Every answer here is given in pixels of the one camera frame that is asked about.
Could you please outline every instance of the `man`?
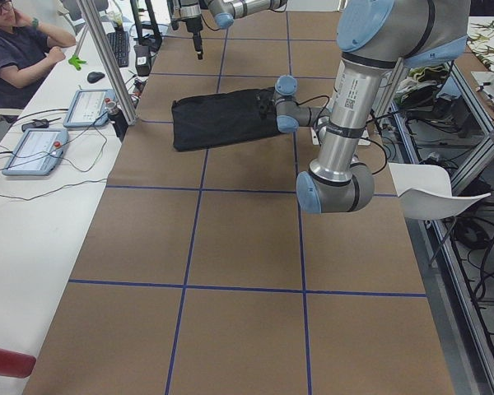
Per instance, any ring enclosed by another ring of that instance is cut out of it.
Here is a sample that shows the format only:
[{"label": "man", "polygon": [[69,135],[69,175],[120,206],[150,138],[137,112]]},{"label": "man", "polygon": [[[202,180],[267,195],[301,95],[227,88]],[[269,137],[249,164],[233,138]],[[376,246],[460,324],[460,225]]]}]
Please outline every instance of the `man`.
[{"label": "man", "polygon": [[0,108],[23,109],[75,37],[0,0]]}]

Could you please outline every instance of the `aluminum pole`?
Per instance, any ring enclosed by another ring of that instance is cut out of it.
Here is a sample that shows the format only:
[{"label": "aluminum pole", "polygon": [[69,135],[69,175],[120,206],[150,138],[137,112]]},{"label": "aluminum pole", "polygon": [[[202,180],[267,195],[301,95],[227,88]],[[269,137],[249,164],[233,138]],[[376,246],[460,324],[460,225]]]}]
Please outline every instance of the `aluminum pole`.
[{"label": "aluminum pole", "polygon": [[134,125],[137,122],[135,108],[133,107],[128,90],[124,85],[119,66],[106,37],[105,30],[102,27],[97,7],[93,3],[93,0],[77,0],[77,5],[81,10],[82,18],[91,32],[91,37],[100,55],[100,60],[105,67],[106,74],[108,74],[110,83],[117,95],[117,100],[126,118],[126,122],[128,122],[128,125]]}]

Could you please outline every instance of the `bottle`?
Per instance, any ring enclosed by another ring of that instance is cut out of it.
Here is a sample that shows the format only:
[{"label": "bottle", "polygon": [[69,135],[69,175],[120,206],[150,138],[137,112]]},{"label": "bottle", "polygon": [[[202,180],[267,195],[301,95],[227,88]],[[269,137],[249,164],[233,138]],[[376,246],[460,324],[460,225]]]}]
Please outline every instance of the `bottle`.
[{"label": "bottle", "polygon": [[126,122],[123,112],[117,107],[117,103],[108,97],[105,99],[105,107],[108,113],[108,119],[114,125],[115,135],[123,142],[126,129],[128,128],[128,122]]},{"label": "bottle", "polygon": [[0,376],[23,379],[31,374],[36,358],[0,348]]}]

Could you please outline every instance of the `green object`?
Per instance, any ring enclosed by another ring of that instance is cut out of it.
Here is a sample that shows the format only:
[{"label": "green object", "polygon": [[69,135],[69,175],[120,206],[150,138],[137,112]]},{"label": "green object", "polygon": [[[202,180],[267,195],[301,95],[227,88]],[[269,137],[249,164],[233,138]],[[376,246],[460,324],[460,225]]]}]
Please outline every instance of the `green object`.
[{"label": "green object", "polygon": [[68,63],[74,66],[78,71],[82,69],[81,65],[86,63],[86,60],[81,60],[77,55],[73,55],[68,60]]}]

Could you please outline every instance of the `glasses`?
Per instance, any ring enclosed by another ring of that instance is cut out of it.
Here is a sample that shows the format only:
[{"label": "glasses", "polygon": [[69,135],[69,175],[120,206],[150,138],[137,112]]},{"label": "glasses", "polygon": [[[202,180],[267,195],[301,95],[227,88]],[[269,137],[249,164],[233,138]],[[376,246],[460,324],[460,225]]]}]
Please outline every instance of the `glasses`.
[{"label": "glasses", "polygon": [[6,2],[3,2],[2,4],[0,4],[0,16],[2,15],[2,10],[4,10],[5,12],[9,12],[12,9],[13,9],[12,0],[7,0]]}]

